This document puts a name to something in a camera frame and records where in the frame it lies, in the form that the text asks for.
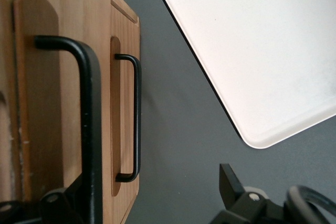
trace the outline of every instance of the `white plastic tray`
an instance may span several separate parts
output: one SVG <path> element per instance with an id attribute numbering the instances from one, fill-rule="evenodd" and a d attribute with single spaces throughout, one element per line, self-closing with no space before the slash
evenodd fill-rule
<path id="1" fill-rule="evenodd" d="M 336 114 L 336 0 L 165 0 L 242 139 Z"/>

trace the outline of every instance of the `gray surface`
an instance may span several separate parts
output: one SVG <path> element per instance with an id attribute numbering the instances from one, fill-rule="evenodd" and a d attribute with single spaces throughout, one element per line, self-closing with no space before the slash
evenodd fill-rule
<path id="1" fill-rule="evenodd" d="M 125 1 L 141 20 L 143 68 L 140 192 L 127 224 L 209 223 L 223 209 L 220 163 L 278 204 L 296 184 L 336 201 L 336 118 L 265 150 L 248 147 L 163 1 Z"/>

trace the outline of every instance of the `wooden panel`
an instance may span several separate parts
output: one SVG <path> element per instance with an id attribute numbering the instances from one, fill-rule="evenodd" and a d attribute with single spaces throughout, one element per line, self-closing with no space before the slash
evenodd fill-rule
<path id="1" fill-rule="evenodd" d="M 13 50 L 13 25 L 11 4 L 8 0 L 0 0 L 0 92 L 6 101 L 9 116 L 9 132 L 6 134 L 7 141 L 11 142 L 10 153 L 0 156 L 0 162 L 6 162 L 11 156 L 12 166 L 8 167 L 12 174 L 11 199 L 22 198 L 21 165 L 19 157 L 19 126 L 17 120 L 17 93 L 16 71 Z"/>
<path id="2" fill-rule="evenodd" d="M 0 201 L 12 199 L 12 161 L 10 149 L 9 116 L 6 101 L 0 92 Z"/>
<path id="3" fill-rule="evenodd" d="M 0 5 L 0 90 L 6 101 L 15 101 L 13 61 L 13 28 L 11 3 L 1 0 Z M 103 160 L 103 221 L 124 222 L 135 196 L 139 180 L 122 184 L 116 197 L 111 192 L 111 99 L 110 99 L 110 38 L 118 37 L 121 53 L 139 56 L 140 30 L 136 14 L 122 0 L 48 0 L 59 17 L 59 34 L 87 43 L 96 53 L 101 67 L 102 84 L 102 160 Z M 80 174 L 80 114 L 78 67 L 67 52 L 60 52 L 61 118 L 63 139 L 64 185 L 69 186 Z M 132 171 L 133 143 L 133 69 L 130 63 L 121 62 L 121 171 Z M 17 107 L 9 104 L 12 134 L 19 131 L 15 125 Z"/>
<path id="4" fill-rule="evenodd" d="M 120 40 L 120 52 L 139 58 L 140 27 L 125 19 L 122 13 L 111 7 L 111 35 Z M 120 62 L 120 137 L 121 137 L 121 172 L 133 171 L 133 66 L 128 61 Z M 138 194 L 139 178 L 131 183 L 122 183 L 117 196 L 113 197 L 114 222 L 124 222 L 128 209 Z"/>
<path id="5" fill-rule="evenodd" d="M 63 186 L 59 55 L 34 46 L 58 17 L 46 0 L 14 0 L 14 20 L 24 200 L 39 201 Z"/>
<path id="6" fill-rule="evenodd" d="M 111 145 L 112 145 L 112 196 L 116 196 L 120 190 L 121 183 L 115 178 L 121 172 L 121 127 L 120 127 L 120 60 L 114 58 L 120 54 L 120 40 L 117 37 L 111 38 Z"/>

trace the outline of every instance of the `black clamp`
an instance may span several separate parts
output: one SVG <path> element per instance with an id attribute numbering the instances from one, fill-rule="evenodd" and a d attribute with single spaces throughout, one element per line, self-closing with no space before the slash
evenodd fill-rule
<path id="1" fill-rule="evenodd" d="M 313 204 L 336 216 L 334 202 L 304 186 L 291 187 L 284 206 L 278 206 L 262 190 L 246 190 L 229 164 L 219 167 L 219 191 L 227 210 L 221 211 L 211 224 L 329 223 Z"/>

